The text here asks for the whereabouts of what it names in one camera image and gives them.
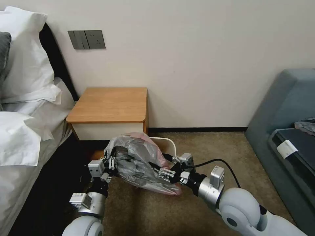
white cable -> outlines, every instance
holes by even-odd
[[[175,146],[175,143],[172,140],[170,140],[169,138],[160,138],[160,137],[149,137],[149,138],[150,139],[164,139],[164,140],[170,141],[173,144],[173,146],[174,146],[174,157],[176,157],[176,146]]]

wall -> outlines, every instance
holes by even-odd
[[[49,15],[76,90],[145,86],[150,127],[247,126],[275,75],[315,64],[315,1],[2,0]],[[102,29],[75,51],[68,30]]]

pink plastic bag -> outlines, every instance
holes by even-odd
[[[160,178],[149,162],[171,168],[171,162],[163,157],[159,147],[145,133],[129,133],[110,140],[104,155],[115,152],[118,175],[128,183],[154,192],[180,195],[179,184],[171,184]]]

white bedsheet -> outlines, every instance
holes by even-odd
[[[52,133],[38,119],[0,112],[0,166],[37,166],[40,142],[49,139]]]
[[[61,79],[56,78],[54,83],[61,89],[59,105],[46,100],[3,104],[6,111],[17,111],[39,119],[51,131],[54,139],[41,141],[37,166],[0,166],[1,236],[8,235],[43,165],[71,134],[65,118],[73,108],[74,101]]]

light switch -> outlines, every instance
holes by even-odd
[[[74,49],[89,49],[84,30],[68,31]]]

